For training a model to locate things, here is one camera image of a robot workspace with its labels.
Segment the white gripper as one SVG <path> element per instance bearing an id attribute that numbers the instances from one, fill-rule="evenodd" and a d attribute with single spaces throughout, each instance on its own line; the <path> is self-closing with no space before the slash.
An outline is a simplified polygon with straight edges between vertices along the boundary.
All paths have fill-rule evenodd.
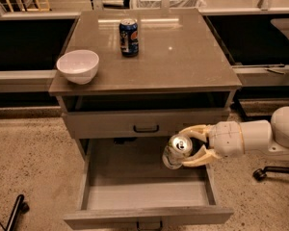
<path id="1" fill-rule="evenodd" d="M 219 122 L 212 127 L 194 125 L 181 130 L 180 134 L 204 142 L 207 142 L 209 134 L 210 149 L 203 145 L 195 155 L 182 161 L 184 167 L 200 167 L 219 160 L 221 156 L 234 157 L 244 154 L 241 127 L 235 121 Z"/>

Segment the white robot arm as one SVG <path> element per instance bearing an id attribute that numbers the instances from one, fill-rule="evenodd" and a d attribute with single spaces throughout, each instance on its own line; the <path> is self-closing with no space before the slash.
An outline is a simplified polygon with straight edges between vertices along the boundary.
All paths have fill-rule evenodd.
<path id="1" fill-rule="evenodd" d="M 289 161 L 289 106 L 274 111 L 271 121 L 222 121 L 215 125 L 195 125 L 181 130 L 180 135 L 208 143 L 184 159 L 184 167 L 199 167 L 247 153 Z"/>

